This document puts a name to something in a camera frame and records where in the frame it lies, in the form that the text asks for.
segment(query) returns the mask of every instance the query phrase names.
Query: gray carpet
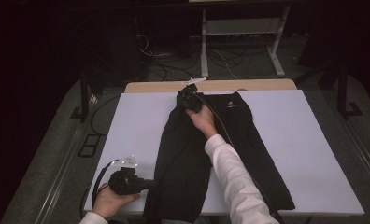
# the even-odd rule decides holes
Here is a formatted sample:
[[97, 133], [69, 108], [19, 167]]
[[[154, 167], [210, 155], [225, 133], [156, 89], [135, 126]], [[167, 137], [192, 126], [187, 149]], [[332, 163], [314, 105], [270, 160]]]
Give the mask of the gray carpet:
[[[240, 59], [234, 53], [243, 52], [244, 45], [233, 45], [231, 51], [220, 49], [222, 40], [211, 40], [210, 49], [217, 50], [224, 58], [234, 57], [228, 61], [231, 72], [240, 79], [277, 78], [264, 51], [270, 39], [266, 37], [246, 37], [241, 39], [249, 43], [250, 49]], [[227, 40], [231, 43], [240, 41]], [[284, 38], [277, 51], [287, 78], [296, 78], [308, 71], [297, 66], [297, 60], [307, 41], [305, 36]], [[210, 79], [234, 79], [220, 56], [208, 61]], [[164, 71], [159, 63], [186, 68]], [[200, 75], [198, 47], [189, 58], [179, 56], [162, 57], [154, 60], [149, 69], [148, 81], [189, 79], [189, 74]], [[363, 86], [354, 78], [349, 78], [349, 101], [355, 102], [364, 113], [363, 116], [344, 120], [335, 109], [336, 89], [321, 91], [317, 87], [320, 74], [315, 75], [298, 88], [305, 96], [319, 122], [334, 155], [342, 167], [349, 183], [353, 187], [364, 211], [361, 217], [313, 217], [311, 223], [370, 223], [370, 173], [361, 160], [359, 148], [366, 148], [370, 153], [370, 100]], [[64, 98], [57, 115], [41, 143], [33, 163], [21, 182], [2, 223], [77, 223], [80, 221], [79, 205], [82, 195], [93, 179], [95, 167], [103, 149], [106, 138], [102, 137], [91, 158], [78, 157], [88, 134], [107, 133], [116, 104], [123, 89], [106, 90], [91, 100], [91, 115], [84, 123], [70, 116], [79, 106], [79, 89], [75, 85]], [[95, 138], [90, 138], [89, 145]], [[85, 147], [84, 153], [90, 153], [93, 147]], [[286, 223], [304, 223], [306, 217], [284, 217]], [[131, 217], [131, 223], [143, 223], [141, 217]]]

